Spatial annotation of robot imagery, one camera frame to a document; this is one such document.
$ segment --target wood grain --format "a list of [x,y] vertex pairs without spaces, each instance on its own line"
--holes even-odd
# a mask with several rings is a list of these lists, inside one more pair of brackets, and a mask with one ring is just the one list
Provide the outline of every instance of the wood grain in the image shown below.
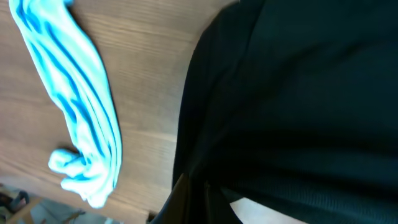
[[71,146],[25,43],[0,0],[0,182],[126,223],[144,223],[171,191],[178,112],[204,28],[232,0],[75,0],[72,13],[105,64],[123,141],[118,186],[94,210],[61,189],[50,153]]

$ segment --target light blue towel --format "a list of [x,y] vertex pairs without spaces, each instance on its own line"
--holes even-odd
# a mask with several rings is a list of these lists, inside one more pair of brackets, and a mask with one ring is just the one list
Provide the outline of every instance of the light blue towel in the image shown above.
[[63,111],[79,150],[55,150],[49,167],[68,177],[62,188],[94,208],[104,206],[118,180],[122,144],[100,56],[67,10],[68,0],[9,0],[36,69]]

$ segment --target wooden table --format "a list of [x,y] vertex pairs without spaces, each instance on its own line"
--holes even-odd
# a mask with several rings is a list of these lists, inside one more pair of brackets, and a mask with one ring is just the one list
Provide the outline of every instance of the wooden table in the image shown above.
[[123,139],[118,186],[93,210],[62,190],[51,152],[71,146],[8,0],[0,0],[0,182],[126,223],[144,223],[171,190],[177,121],[198,38],[230,0],[75,0],[72,13],[105,64]]

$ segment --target dark garment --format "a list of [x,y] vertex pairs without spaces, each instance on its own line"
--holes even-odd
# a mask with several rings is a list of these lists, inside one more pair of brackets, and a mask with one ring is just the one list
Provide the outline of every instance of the dark garment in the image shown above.
[[241,0],[192,56],[153,223],[240,223],[228,189],[304,222],[396,224],[397,155],[398,1]]

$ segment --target folded cloth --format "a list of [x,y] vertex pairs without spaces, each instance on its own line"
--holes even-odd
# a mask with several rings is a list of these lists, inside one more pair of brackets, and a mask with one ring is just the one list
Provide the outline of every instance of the folded cloth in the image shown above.
[[44,87],[63,111],[79,154],[55,150],[61,186],[103,207],[118,180],[122,144],[103,63],[93,43],[67,10],[71,0],[9,0]]

